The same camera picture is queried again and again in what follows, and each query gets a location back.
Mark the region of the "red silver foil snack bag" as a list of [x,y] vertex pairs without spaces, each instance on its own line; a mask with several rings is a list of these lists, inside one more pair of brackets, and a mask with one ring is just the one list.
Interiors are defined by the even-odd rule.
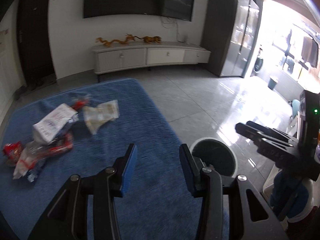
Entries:
[[36,141],[26,144],[16,163],[13,180],[25,178],[35,183],[42,172],[47,159],[65,154],[73,148],[73,135],[67,132],[63,137],[56,138],[49,145],[40,145]]

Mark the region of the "red snack wrapper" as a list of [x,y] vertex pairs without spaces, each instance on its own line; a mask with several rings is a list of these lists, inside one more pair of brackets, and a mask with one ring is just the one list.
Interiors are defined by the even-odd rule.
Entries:
[[11,144],[5,144],[3,147],[3,155],[7,158],[9,166],[15,166],[23,151],[23,145],[20,141]]

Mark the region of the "white blue printed carton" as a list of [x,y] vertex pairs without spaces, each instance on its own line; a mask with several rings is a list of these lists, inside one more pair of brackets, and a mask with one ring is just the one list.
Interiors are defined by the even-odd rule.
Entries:
[[65,134],[71,125],[78,121],[78,112],[63,103],[33,125],[33,139],[49,145],[55,138]]

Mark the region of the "beige clear snack bag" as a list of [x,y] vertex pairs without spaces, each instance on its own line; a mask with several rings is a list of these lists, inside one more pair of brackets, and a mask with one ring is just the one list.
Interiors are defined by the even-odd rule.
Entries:
[[85,106],[83,108],[83,116],[90,133],[95,135],[105,123],[119,118],[118,101],[112,100],[101,103],[97,107]]

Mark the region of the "small red clear wrapper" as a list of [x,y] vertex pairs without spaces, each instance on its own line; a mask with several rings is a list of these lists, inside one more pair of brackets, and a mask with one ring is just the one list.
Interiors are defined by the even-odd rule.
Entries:
[[83,107],[87,106],[90,102],[90,96],[85,95],[85,96],[80,96],[76,98],[72,98],[72,109],[75,111],[81,110]]

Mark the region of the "white round trash bin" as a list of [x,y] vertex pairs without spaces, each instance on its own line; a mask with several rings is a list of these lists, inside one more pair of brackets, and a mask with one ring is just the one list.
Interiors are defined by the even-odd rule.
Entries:
[[220,175],[235,178],[238,160],[232,149],[212,137],[197,139],[190,148],[193,157],[200,158],[206,166],[212,166]]

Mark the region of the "small blue bucket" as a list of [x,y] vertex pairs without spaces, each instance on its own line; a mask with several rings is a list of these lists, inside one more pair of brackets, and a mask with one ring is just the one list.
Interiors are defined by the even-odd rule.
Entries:
[[274,90],[277,84],[278,84],[278,81],[277,81],[277,80],[275,80],[275,79],[273,79],[273,78],[270,78],[270,79],[269,79],[269,82],[268,82],[268,88],[269,88],[270,90]]

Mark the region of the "blue fuzzy table cloth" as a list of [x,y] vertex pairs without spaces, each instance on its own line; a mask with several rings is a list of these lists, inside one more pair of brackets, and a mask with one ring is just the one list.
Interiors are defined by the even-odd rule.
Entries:
[[13,179],[13,168],[1,158],[1,212],[14,233],[28,238],[71,175],[95,175],[124,155],[129,144],[136,144],[137,163],[129,190],[115,200],[122,239],[194,239],[202,200],[187,190],[179,160],[181,141],[136,80],[97,83],[26,105],[12,113],[3,143],[30,142],[33,124],[82,95],[90,95],[94,107],[117,100],[119,117],[96,134],[82,120],[74,124],[73,149],[48,159],[35,183]]

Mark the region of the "dark grey glass display cabinet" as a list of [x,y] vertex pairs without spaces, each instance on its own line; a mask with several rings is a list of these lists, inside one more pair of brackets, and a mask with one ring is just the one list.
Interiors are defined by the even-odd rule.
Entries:
[[218,77],[244,77],[257,34],[259,7],[253,0],[208,0],[201,47],[207,69]]

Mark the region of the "white low tv cabinet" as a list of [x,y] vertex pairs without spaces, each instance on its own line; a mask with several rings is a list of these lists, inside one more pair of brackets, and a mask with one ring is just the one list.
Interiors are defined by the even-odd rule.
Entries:
[[100,45],[94,46],[92,51],[97,76],[136,68],[208,63],[211,55],[200,46],[180,42]]

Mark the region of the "golden tiger figurine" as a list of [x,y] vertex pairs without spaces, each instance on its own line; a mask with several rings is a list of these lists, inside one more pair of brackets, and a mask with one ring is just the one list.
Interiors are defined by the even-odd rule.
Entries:
[[145,43],[157,43],[157,44],[160,44],[162,41],[161,37],[159,37],[159,36],[154,36],[154,37],[145,36],[142,38],[142,40]]

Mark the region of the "golden dragon figurine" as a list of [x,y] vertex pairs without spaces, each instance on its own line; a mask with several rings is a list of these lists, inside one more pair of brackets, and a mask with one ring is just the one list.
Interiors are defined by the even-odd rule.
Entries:
[[125,40],[113,39],[111,41],[108,41],[108,40],[103,39],[102,37],[95,39],[96,43],[98,43],[98,42],[102,43],[106,47],[111,47],[112,44],[114,44],[114,43],[127,45],[127,44],[129,44],[130,41],[135,41],[135,36],[133,36],[132,34],[127,34]]

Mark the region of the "dark brown entrance door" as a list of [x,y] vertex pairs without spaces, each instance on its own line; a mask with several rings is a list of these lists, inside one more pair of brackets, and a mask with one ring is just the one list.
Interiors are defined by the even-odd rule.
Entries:
[[25,83],[30,90],[56,81],[48,31],[49,0],[19,0],[17,47]]

